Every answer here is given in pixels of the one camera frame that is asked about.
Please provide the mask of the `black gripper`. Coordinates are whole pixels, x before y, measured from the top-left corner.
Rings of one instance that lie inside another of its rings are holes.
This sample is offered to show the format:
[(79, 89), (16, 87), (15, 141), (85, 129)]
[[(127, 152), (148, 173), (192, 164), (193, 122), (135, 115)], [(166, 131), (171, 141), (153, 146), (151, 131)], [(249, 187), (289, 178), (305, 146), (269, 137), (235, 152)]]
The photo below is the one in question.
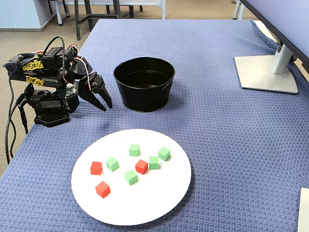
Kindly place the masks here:
[(101, 102), (95, 97), (93, 93), (99, 94), (104, 99), (107, 106), (109, 108), (112, 108), (112, 99), (109, 93), (107, 92), (102, 76), (97, 74), (97, 72), (93, 72), (91, 74), (91, 90), (93, 93), (89, 89), (88, 84), (78, 81), (76, 85), (77, 85), (77, 93), (82, 99), (91, 103), (98, 109), (106, 111), (106, 108), (101, 104)]

